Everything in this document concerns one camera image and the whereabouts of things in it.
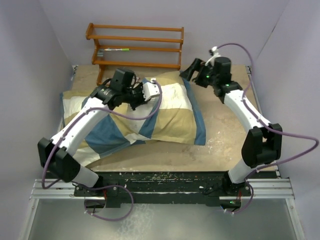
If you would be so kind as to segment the patchwork pillowcase blue beige white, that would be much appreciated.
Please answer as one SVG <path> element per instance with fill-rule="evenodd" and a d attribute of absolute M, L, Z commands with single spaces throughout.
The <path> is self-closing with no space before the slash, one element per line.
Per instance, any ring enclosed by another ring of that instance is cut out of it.
<path fill-rule="evenodd" d="M 87 166 L 134 145 L 156 141 L 203 146 L 206 127 L 191 85 L 179 71 L 159 74 L 154 79 L 162 89 L 162 100 L 154 98 L 132 110 L 127 103 L 109 114 L 85 137 L 74 158 Z"/>

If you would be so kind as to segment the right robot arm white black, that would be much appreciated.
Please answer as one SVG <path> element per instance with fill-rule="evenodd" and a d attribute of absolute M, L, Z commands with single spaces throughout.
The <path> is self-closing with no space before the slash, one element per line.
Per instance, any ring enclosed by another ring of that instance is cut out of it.
<path fill-rule="evenodd" d="M 213 63 L 195 58 L 180 76 L 201 87 L 211 86 L 214 95 L 237 117 L 246 132 L 241 149 L 241 160 L 228 170 L 222 182 L 222 190 L 228 196 L 235 195 L 246 177 L 259 167 L 278 160 L 282 149 L 282 127 L 264 118 L 244 96 L 243 88 L 232 80 L 232 62 L 218 56 Z"/>

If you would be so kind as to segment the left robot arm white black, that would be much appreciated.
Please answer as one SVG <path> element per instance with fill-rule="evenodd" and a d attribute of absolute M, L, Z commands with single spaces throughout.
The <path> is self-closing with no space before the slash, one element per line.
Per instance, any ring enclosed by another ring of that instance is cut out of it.
<path fill-rule="evenodd" d="M 142 121 L 151 118 L 156 110 L 130 116 L 115 111 L 115 108 L 128 104 L 132 111 L 151 102 L 161 99 L 162 91 L 155 80 L 138 82 L 136 74 L 129 69 L 118 68 L 112 78 L 94 88 L 87 97 L 86 103 L 76 116 L 51 138 L 41 138 L 37 144 L 40 164 L 43 167 L 41 184 L 46 184 L 47 173 L 56 177 L 57 181 L 74 183 L 85 187 L 91 196 L 98 196 L 103 191 L 104 179 L 98 173 L 83 166 L 75 159 L 75 154 L 82 141 L 90 132 L 110 114 L 128 120 Z"/>

